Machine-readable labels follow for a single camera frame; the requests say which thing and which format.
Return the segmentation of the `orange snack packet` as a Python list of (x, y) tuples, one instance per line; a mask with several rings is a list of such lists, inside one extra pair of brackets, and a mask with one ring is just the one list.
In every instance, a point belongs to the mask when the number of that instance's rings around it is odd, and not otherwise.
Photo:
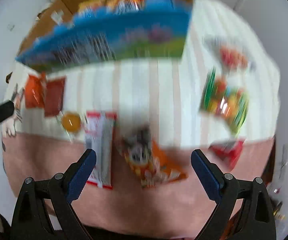
[(24, 91), (26, 108), (43, 109), (45, 107), (45, 94), (46, 74), (41, 73), (39, 76), (29, 74)]

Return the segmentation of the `panda snack packet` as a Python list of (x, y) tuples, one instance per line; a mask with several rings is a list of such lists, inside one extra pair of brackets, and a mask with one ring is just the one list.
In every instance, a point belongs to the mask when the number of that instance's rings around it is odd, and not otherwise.
[(143, 188), (152, 188), (188, 178), (183, 168), (167, 156), (143, 126), (116, 141), (116, 149), (137, 176)]

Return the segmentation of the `red white sausage packet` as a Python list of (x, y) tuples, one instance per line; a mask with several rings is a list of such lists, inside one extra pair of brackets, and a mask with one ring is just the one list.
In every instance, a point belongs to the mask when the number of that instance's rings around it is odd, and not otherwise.
[(88, 178), (88, 183), (99, 188), (113, 188), (111, 182), (111, 163), (116, 113), (86, 113), (85, 146), (96, 153), (96, 165)]

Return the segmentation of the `dark red snack packet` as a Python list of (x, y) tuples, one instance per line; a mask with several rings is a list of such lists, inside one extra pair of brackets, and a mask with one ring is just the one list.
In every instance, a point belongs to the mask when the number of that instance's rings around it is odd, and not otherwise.
[(57, 116), (62, 110), (65, 82), (66, 77), (48, 81), (44, 106), (44, 116), (46, 118)]

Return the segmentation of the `green gummy candy packet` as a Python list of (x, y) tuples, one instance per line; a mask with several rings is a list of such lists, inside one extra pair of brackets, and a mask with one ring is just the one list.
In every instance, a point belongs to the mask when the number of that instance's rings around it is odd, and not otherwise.
[(200, 109), (222, 118), (232, 135), (238, 135), (244, 124), (249, 107), (248, 94), (239, 87), (228, 85), (223, 76), (216, 74), (215, 68), (208, 72)]

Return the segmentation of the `white cookie packet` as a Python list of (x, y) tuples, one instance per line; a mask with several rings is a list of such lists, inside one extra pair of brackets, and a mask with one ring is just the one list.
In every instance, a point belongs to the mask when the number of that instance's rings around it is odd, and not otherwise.
[(225, 74), (255, 71), (256, 63), (246, 46), (236, 38), (207, 36), (204, 45), (220, 63)]

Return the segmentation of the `yellow egg biscuit packet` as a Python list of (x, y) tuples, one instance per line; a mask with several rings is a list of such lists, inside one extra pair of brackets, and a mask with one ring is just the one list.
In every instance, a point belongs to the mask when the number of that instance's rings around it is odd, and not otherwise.
[(83, 12), (93, 12), (98, 8), (105, 5), (106, 0), (88, 0), (79, 4), (78, 13), (82, 14)]

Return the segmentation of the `Sedaap instant noodle packet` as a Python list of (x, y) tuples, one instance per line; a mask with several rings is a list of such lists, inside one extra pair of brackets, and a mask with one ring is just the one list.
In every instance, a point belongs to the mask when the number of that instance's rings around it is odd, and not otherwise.
[(135, 12), (143, 8), (145, 0), (107, 0), (106, 7), (109, 12), (122, 14)]

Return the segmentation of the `small red snack packet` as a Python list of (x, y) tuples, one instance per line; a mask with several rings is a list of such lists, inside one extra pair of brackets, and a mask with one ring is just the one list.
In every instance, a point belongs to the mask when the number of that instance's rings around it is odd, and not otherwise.
[(242, 150), (245, 140), (233, 140), (221, 143), (212, 144), (209, 146), (209, 150), (218, 156), (230, 170), (236, 166)]

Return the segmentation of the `braised egg packet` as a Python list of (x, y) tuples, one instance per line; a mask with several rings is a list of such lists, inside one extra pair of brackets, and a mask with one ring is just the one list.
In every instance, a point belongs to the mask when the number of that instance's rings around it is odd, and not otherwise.
[(60, 126), (65, 131), (70, 142), (74, 142), (82, 130), (83, 123), (79, 113), (60, 111), (56, 117)]

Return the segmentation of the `striped pink cat blanket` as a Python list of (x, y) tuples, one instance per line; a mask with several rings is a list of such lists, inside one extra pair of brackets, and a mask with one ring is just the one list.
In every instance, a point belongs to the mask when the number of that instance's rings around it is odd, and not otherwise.
[(153, 138), (188, 174), (186, 180), (144, 189), (118, 152), (112, 156), (113, 188), (86, 185), (73, 208), (83, 224), (119, 233), (156, 238), (196, 236), (215, 203), (190, 164), (191, 152), (231, 139), (226, 123), (199, 110), (208, 72), (221, 72), (207, 47), (209, 38), (237, 41), (254, 66), (228, 76), (231, 86), (249, 96), (239, 137), (245, 140), (232, 173), (252, 180), (269, 157), (280, 108), (280, 72), (250, 25), (219, 0), (195, 0), (189, 34), (180, 60), (134, 59), (71, 68), (49, 74), (66, 77), (64, 111), (117, 114), (121, 136), (149, 125)]

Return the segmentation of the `blue milk cardboard box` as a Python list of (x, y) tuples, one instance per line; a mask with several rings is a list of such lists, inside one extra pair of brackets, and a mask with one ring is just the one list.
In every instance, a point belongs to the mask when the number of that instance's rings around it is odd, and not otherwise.
[(78, 13), (88, 0), (55, 0), (24, 38), (16, 60), (52, 73), (134, 58), (179, 58), (193, 0), (145, 0), (141, 10), (115, 14), (105, 5)]

